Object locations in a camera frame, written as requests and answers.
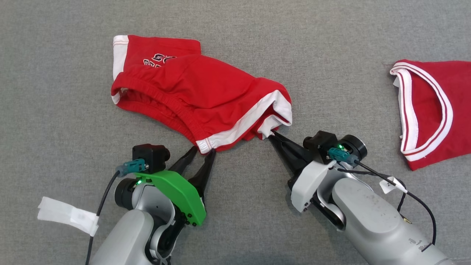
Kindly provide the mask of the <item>red shorts with white stripes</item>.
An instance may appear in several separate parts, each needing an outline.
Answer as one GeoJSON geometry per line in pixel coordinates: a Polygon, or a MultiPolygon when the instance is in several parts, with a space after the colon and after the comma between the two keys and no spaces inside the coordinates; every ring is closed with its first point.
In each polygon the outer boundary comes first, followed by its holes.
{"type": "Polygon", "coordinates": [[[111,99],[178,131],[201,154],[293,122],[284,85],[202,55],[198,40],[115,36],[111,99]]]}

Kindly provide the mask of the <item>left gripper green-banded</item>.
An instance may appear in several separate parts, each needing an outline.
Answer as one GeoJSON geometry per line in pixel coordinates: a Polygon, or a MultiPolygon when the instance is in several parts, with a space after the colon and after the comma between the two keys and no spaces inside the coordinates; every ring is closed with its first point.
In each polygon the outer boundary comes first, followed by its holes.
{"type": "Polygon", "coordinates": [[[205,197],[206,185],[210,178],[217,151],[211,149],[205,156],[204,164],[187,181],[182,174],[186,167],[192,163],[197,153],[198,148],[193,146],[168,170],[153,174],[142,172],[134,174],[143,182],[151,180],[151,183],[170,199],[181,212],[187,214],[187,220],[190,224],[201,226],[206,218],[206,209],[202,198],[205,197]]]}

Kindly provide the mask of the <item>right gripper white-banded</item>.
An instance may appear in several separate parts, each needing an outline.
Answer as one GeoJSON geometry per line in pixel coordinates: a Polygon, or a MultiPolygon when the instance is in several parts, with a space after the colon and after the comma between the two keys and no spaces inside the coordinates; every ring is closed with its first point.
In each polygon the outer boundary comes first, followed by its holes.
{"type": "Polygon", "coordinates": [[[291,189],[291,203],[296,210],[303,212],[314,197],[319,199],[321,207],[337,213],[337,206],[328,203],[328,198],[337,182],[331,172],[336,162],[331,161],[325,165],[313,161],[313,156],[308,150],[277,131],[269,136],[269,140],[293,173],[293,177],[298,177],[291,189]]]}

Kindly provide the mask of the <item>red white-trimmed tank jersey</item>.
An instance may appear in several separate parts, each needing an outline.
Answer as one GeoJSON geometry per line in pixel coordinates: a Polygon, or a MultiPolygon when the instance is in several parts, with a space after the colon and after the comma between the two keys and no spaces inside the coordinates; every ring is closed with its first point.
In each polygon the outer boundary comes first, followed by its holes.
{"type": "Polygon", "coordinates": [[[471,61],[399,60],[400,151],[414,171],[471,154],[471,61]]]}

